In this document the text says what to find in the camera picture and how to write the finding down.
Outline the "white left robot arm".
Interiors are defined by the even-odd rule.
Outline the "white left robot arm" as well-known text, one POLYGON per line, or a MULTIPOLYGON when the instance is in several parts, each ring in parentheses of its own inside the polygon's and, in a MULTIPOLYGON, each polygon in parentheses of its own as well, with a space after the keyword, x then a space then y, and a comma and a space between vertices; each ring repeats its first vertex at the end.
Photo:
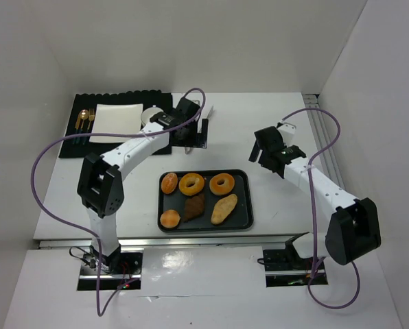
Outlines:
POLYGON ((90 251, 100 263, 113 268, 119 262, 116 212, 124 202, 123 181, 147 157, 168 145, 202 147, 197 133, 200 106, 182 97, 169 112, 154 114, 139 132, 104 154, 89 154, 82 163, 77 193, 87 209, 95 233, 90 251))

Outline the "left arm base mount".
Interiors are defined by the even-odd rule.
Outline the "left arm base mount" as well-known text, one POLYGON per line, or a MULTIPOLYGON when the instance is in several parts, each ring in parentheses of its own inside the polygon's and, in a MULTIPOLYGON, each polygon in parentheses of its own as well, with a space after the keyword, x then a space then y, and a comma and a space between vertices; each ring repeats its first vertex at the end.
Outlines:
MULTIPOLYGON (((98 259, 89 250, 70 247, 69 255, 81 261, 80 279, 96 279, 98 259)), ((111 264, 101 264, 101 279, 132 279, 141 275, 142 251, 124 252, 111 264)))

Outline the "glazed donut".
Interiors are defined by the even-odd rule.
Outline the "glazed donut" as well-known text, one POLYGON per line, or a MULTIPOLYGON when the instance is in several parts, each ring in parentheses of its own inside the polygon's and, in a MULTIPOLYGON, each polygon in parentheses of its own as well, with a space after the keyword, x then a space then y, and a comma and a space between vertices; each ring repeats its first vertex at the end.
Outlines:
POLYGON ((210 191, 217 196, 229 194, 235 186, 235 179, 228 173, 213 176, 209 182, 210 191))
POLYGON ((187 173, 179 182, 179 189, 183 195, 197 195, 205 187, 205 179, 198 173, 187 173))

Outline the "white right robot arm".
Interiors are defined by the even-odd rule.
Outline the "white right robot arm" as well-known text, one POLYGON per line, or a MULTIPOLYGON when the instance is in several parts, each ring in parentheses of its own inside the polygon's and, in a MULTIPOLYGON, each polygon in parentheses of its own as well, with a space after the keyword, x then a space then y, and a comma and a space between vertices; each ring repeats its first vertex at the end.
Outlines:
POLYGON ((377 207, 369 199, 358 199, 330 180, 296 145, 291 143, 294 125, 280 123, 255 132, 251 162, 278 174, 314 198, 317 219, 327 221, 327 231, 300 234, 287 240, 300 258, 330 257, 346 265, 382 244, 377 207))

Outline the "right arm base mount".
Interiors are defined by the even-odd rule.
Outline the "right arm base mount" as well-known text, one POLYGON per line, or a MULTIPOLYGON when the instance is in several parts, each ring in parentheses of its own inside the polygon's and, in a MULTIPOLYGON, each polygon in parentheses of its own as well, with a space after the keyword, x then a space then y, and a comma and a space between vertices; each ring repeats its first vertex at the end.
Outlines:
POLYGON ((312 257, 300 257, 294 247, 294 242, 306 235, 308 235, 308 233, 297 234, 288 239, 284 243, 283 249, 265 249, 263 251, 263 257, 258 258, 257 262, 263 265, 266 271, 311 270, 312 266, 320 261, 320 258, 316 262, 313 262, 312 257))

